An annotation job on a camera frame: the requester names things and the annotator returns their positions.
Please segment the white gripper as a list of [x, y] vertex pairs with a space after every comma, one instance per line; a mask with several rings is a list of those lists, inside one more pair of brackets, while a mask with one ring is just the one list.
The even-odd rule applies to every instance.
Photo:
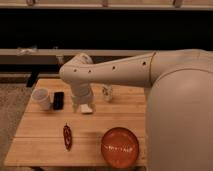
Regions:
[[73, 84], [70, 88], [72, 92], [73, 112], [76, 112], [80, 105], [82, 114], [91, 114], [93, 110], [88, 105], [93, 102], [93, 91], [91, 86], [89, 84]]

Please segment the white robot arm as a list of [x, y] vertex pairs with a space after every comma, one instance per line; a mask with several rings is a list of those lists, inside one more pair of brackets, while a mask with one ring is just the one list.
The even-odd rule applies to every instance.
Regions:
[[148, 171], [213, 171], [213, 53], [154, 51], [95, 64], [81, 53], [60, 68], [77, 104], [93, 83], [143, 87]]

